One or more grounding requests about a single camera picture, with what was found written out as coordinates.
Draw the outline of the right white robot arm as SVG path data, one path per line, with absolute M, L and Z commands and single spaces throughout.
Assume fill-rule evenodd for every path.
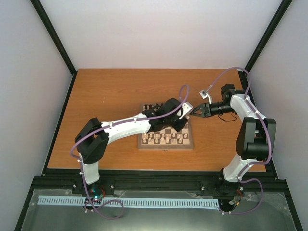
M 242 122 L 236 140 L 236 155 L 222 170 L 223 180 L 240 182 L 253 165 L 270 162 L 276 133 L 276 121 L 261 114 L 253 105 L 247 91 L 237 90 L 233 84 L 221 88 L 222 101 L 213 102 L 206 90 L 200 91 L 207 103 L 194 108 L 192 116 L 202 118 L 235 112 Z

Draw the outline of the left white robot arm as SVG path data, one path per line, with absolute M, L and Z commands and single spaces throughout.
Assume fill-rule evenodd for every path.
M 175 98 L 163 104 L 144 106 L 144 110 L 130 118 L 113 122 L 100 122 L 90 119 L 75 138 L 78 155 L 75 157 L 81 164 L 83 188 L 88 193 L 96 193 L 100 188 L 99 161 L 107 145 L 131 135 L 158 132 L 167 127 L 181 131 L 188 122 L 188 114 L 193 109 L 188 102 Z

